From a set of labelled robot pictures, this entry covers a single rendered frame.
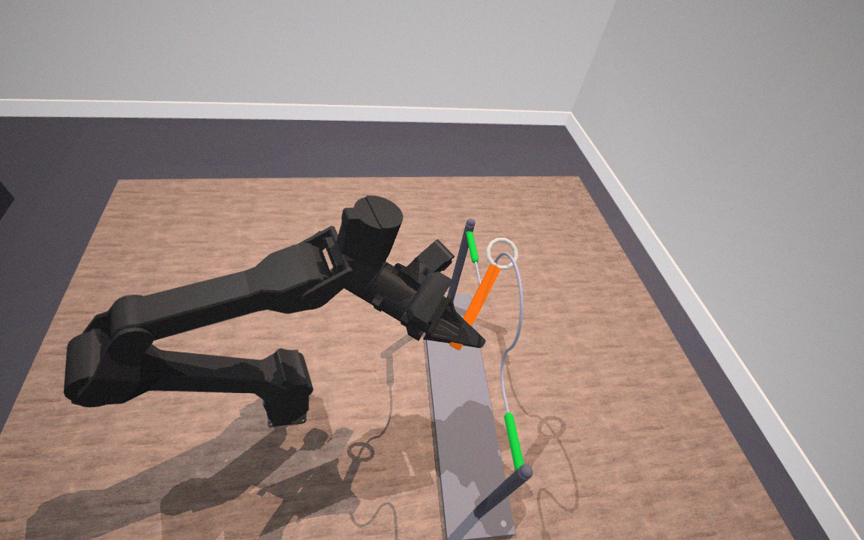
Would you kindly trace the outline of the orange bar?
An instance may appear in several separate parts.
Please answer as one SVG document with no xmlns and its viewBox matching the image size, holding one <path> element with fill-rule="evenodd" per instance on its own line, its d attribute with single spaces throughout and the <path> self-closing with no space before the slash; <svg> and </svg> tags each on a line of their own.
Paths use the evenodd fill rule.
<svg viewBox="0 0 864 540">
<path fill-rule="evenodd" d="M 514 260 L 518 260 L 518 249 L 517 246 L 515 246 L 515 244 L 513 243 L 513 241 L 508 240 L 506 237 L 496 237 L 493 241 L 489 243 L 489 246 L 487 246 L 486 249 L 486 257 L 490 263 L 489 269 L 487 270 L 486 274 L 484 274 L 484 279 L 482 280 L 482 283 L 475 292 L 475 296 L 471 300 L 469 310 L 467 310 L 465 316 L 463 316 L 463 318 L 471 325 L 471 327 L 473 327 L 473 323 L 476 321 L 478 312 L 481 310 L 482 305 L 485 303 L 485 299 L 489 295 L 495 279 L 497 279 L 497 276 L 500 274 L 500 270 L 508 270 L 509 268 L 513 267 L 513 261 L 511 261 L 511 263 L 509 263 L 508 265 L 498 265 L 493 261 L 493 259 L 491 259 L 491 248 L 493 248 L 493 245 L 497 242 L 506 242 L 506 244 L 510 245 L 514 251 Z M 461 347 L 463 346 L 463 344 L 451 342 L 449 346 L 452 346 L 454 349 L 461 351 Z"/>
</svg>

